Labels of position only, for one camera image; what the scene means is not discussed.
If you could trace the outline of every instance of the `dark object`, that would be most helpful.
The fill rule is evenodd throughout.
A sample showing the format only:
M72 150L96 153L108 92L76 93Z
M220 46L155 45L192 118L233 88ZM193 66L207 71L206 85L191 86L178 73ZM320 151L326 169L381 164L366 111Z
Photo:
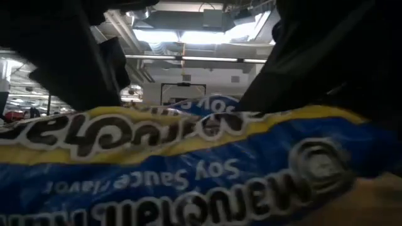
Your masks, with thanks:
M179 83L161 83L161 92L160 92L160 105L163 105L162 98L163 98L163 87L166 85L177 85L179 87L190 87L190 86L202 86L204 88L204 95L207 94L207 85L205 84L191 84L187 82L179 82Z
M3 114L4 108L7 104L8 92L0 92L0 115Z
M48 97L48 108L47 108L47 110L46 110L46 115L47 116L50 116L50 107L51 107L51 102L52 102L52 95L49 95L49 97Z
M27 92L32 92L32 91L33 91L33 87L25 87L25 91L27 91Z
M272 28L272 39L274 39L275 42L279 39L281 35L281 30L282 30L282 24L281 21L279 21Z
M106 61L106 64L114 68L115 79L117 82L117 87L119 91L130 85L130 79L126 71L126 56L121 49L119 38L114 37L110 40L102 42L100 45L100 50Z
M402 116L401 102L394 100L400 96L402 34L396 2L277 1L279 38L237 110L277 112L319 103L375 122ZM368 51L375 43L381 47Z
M117 66L110 61L120 53L111 44L106 49L110 47L113 53L109 54L109 49L102 54L102 47L95 42L89 27L103 22L107 9L137 10L156 3L155 0L6 1L0 8L3 28L0 46L17 51L36 65L38 70L31 78L76 110L120 105L119 90L127 79L120 76L125 74L121 61L118 60Z
M12 123L13 121L8 119L6 116L0 114L0 119L4 121L4 123Z
M40 112L36 107L31 107L30 108L30 119L40 117Z

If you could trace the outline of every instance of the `yellow stripe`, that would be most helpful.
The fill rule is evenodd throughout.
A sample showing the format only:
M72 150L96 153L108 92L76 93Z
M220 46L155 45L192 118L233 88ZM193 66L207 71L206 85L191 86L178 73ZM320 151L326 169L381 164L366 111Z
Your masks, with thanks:
M179 117L163 117L163 116L151 116L145 113L133 113L132 110L123 109L118 107L103 107L94 109L89 112L91 116L99 116L103 114L124 114L133 119L146 120L146 119L159 119L164 121L167 119L170 122L177 121ZM94 156L90 161L84 163L112 163L112 164L138 164L143 162L146 158L152 155L158 156L174 156L178 154L184 154L199 149L208 149L223 144L231 143L246 139L248 136L256 133L262 133L268 131L274 125L281 122L289 121L292 119L316 119L326 117L342 117L347 119L351 123L361 124L366 122L360 116L357 116L346 110L336 109L333 107L325 106L308 106L301 109L294 110L289 114L273 115L268 117L263 122L253 122L248 125L245 132L241 136L230 136L224 134L216 142L204 141L199 137L190 137L182 140L179 143L165 146L157 150L145 150L145 151L109 151L106 153L100 153ZM81 161L74 161L70 159L70 152L66 149L56 149L53 151L38 151L32 150L21 145L10 145L0 147L0 163L15 163L34 165L40 163L64 163L64 164L84 164Z

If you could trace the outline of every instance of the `blue snack bag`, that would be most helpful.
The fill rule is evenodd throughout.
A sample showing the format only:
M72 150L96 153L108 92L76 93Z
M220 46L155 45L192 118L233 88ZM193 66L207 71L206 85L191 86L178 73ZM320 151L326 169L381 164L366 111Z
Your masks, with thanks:
M205 97L183 100L169 105L169 108L196 116L207 116L213 113L230 113L238 103L238 99L229 95L208 95Z
M401 157L346 110L161 116L122 107L0 129L4 225L284 225Z

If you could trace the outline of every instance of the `wall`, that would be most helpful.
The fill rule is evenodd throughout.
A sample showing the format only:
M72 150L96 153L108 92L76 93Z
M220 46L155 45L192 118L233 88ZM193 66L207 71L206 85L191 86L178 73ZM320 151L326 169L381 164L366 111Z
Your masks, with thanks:
M247 87L223 87L207 85L207 95L209 94L227 94L227 95L242 95ZM143 102L147 104L160 104L160 83L146 83L143 84ZM178 87L178 86L164 86L163 87L163 101L167 102L170 98L182 97L192 98L200 97L204 94L204 88L198 87Z
M182 82L181 68L148 68L148 73L158 82L177 83ZM243 87L247 86L248 73L243 73L240 69L204 69L204 68L186 68L185 74L191 75L191 83L202 83L206 85ZM232 83L232 76L238 76L239 83Z

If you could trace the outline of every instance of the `pipe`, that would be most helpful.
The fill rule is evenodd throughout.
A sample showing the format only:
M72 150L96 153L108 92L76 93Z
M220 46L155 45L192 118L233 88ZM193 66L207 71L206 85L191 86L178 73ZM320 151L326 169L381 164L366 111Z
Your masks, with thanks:
M264 64L266 60L262 59L244 59L244 58L223 58L223 57L203 57L203 56L166 56L166 55L126 55L126 58L142 60L188 60L204 62L231 62L231 63L254 63Z
M105 17L112 23L113 27L117 30L117 32L121 35L124 41L130 46L130 48L135 52L139 53L140 50L135 46L133 41L129 38L129 36L122 30L122 28L117 24L117 21L112 17L109 12L105 13Z

